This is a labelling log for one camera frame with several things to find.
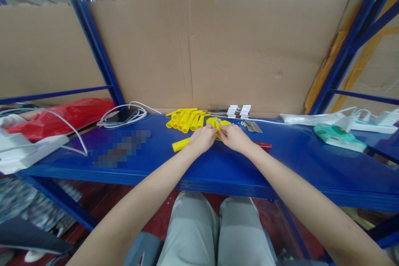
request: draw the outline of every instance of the red screwdriver handle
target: red screwdriver handle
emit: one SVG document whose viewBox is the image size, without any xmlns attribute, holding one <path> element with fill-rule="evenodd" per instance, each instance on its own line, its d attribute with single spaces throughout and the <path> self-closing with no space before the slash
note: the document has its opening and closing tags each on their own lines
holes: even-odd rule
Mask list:
<svg viewBox="0 0 399 266">
<path fill-rule="evenodd" d="M 261 143 L 261 142 L 257 142 L 257 141 L 254 141 L 254 143 L 259 145 L 264 150 L 271 150 L 271 144 L 270 143 Z"/>
</svg>

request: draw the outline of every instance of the cardboard box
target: cardboard box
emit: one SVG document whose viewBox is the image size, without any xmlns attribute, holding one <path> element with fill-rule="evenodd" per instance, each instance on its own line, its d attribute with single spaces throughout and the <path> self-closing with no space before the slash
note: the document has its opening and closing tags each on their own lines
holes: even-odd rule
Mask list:
<svg viewBox="0 0 399 266">
<path fill-rule="evenodd" d="M 164 112 L 251 104 L 251 115 L 272 116 L 303 112 L 347 3 L 103 0 L 90 9 L 127 102 Z M 70 5 L 0 7 L 0 20 L 2 98 L 104 85 Z"/>
</svg>

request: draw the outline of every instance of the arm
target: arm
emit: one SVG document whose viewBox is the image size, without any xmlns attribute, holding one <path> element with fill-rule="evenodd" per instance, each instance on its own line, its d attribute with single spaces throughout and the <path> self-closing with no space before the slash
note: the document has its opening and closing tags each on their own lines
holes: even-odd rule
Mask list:
<svg viewBox="0 0 399 266">
<path fill-rule="evenodd" d="M 190 144 L 134 187 L 95 227 L 68 265 L 122 265 L 133 241 L 186 170 L 215 140 L 212 125 L 194 132 Z"/>
<path fill-rule="evenodd" d="M 222 129 L 225 134 L 219 135 L 224 144 L 252 161 L 337 265 L 394 265 L 385 252 L 340 208 L 253 143 L 241 128 L 228 125 Z"/>
</svg>

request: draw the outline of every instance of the forearm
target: forearm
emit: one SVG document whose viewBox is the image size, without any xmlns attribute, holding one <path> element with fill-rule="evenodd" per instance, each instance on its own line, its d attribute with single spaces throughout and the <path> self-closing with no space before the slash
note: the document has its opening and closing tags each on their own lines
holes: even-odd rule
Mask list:
<svg viewBox="0 0 399 266">
<path fill-rule="evenodd" d="M 291 212 L 322 243 L 336 263 L 342 265 L 350 262 L 352 258 L 364 257 L 370 265 L 376 262 L 379 265 L 390 265 L 390 259 L 381 248 L 306 180 L 256 145 L 248 150 L 246 156 L 268 180 Z"/>
<path fill-rule="evenodd" d="M 68 265 L 122 265 L 138 233 L 197 157 L 187 146 L 149 174 L 104 217 Z"/>
</svg>

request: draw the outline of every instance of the green tissue pack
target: green tissue pack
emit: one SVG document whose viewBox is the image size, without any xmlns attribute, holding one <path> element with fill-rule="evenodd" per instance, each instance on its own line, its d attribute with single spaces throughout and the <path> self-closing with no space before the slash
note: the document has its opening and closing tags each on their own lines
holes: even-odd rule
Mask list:
<svg viewBox="0 0 399 266">
<path fill-rule="evenodd" d="M 329 145 L 346 148 L 360 153 L 362 153 L 367 147 L 365 143 L 357 140 L 352 133 L 342 130 L 337 125 L 318 123 L 313 130 L 317 136 Z"/>
</svg>

